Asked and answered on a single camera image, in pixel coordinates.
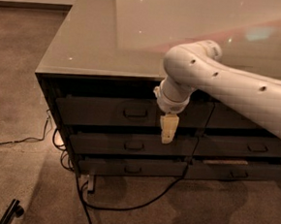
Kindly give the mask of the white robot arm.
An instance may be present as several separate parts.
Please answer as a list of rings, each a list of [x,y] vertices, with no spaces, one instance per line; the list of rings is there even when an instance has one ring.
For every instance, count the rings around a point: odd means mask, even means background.
[[[172,47],[163,58],[166,77],[154,88],[163,144],[172,142],[178,115],[202,90],[281,139],[281,80],[222,65],[221,47],[200,41]]]

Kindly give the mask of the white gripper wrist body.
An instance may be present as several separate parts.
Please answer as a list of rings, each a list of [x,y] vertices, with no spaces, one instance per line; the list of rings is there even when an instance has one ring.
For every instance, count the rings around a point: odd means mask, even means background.
[[[186,98],[183,102],[170,100],[164,92],[163,83],[160,82],[159,86],[153,89],[159,109],[165,114],[177,113],[180,114],[189,104],[189,98]]]

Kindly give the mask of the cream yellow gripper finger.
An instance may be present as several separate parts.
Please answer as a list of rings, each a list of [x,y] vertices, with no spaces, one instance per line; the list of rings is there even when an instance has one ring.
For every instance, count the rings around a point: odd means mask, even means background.
[[[160,118],[162,144],[170,144],[178,127],[179,117],[176,113],[168,113]]]

